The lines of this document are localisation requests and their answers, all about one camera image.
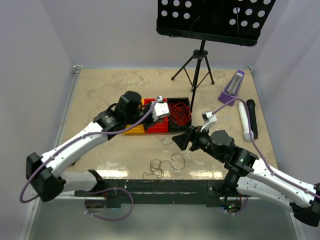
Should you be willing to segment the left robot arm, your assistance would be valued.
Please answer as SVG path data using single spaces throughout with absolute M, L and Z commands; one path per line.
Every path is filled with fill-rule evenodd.
M 69 174 L 66 169 L 95 147 L 138 125 L 145 129 L 170 115 L 169 105 L 162 96 L 143 105 L 135 91 L 125 92 L 118 102 L 111 104 L 75 136 L 42 154 L 33 152 L 26 158 L 27 185 L 43 202 L 56 198 L 62 192 L 85 191 L 99 196 L 104 184 L 92 170 Z

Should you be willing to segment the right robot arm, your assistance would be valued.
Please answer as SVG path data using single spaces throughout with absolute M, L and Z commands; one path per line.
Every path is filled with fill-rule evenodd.
M 320 224 L 320 185 L 298 180 L 268 165 L 256 154 L 236 146 L 235 140 L 224 130 L 209 134 L 191 126 L 172 137 L 182 150 L 202 150 L 228 170 L 222 189 L 230 197 L 237 193 L 278 204 L 300 222 L 311 227 Z

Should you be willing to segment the red plastic bin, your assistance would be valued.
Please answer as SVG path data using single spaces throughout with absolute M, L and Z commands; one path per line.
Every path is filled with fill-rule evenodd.
M 154 98 L 142 98 L 143 105 L 151 103 Z M 168 116 L 161 118 L 161 121 L 144 130 L 144 134 L 165 134 L 169 132 Z

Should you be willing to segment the orange plastic bin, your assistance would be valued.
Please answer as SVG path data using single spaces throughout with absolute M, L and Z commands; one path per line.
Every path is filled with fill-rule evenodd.
M 142 98 L 141 101 L 140 101 L 140 104 L 139 104 L 139 108 L 140 109 L 143 109 L 143 105 L 145 103 L 145 100 Z M 139 134 L 144 134 L 145 133 L 145 129 L 143 127 L 142 124 L 139 124 L 137 126 L 135 126 L 134 128 L 128 130 L 128 131 L 125 131 L 123 134 L 124 135 L 139 135 Z

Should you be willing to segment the black plastic bin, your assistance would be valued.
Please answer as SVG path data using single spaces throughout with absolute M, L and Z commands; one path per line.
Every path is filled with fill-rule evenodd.
M 192 113 L 188 97 L 167 98 L 170 110 L 168 117 L 168 132 L 185 132 L 192 123 Z

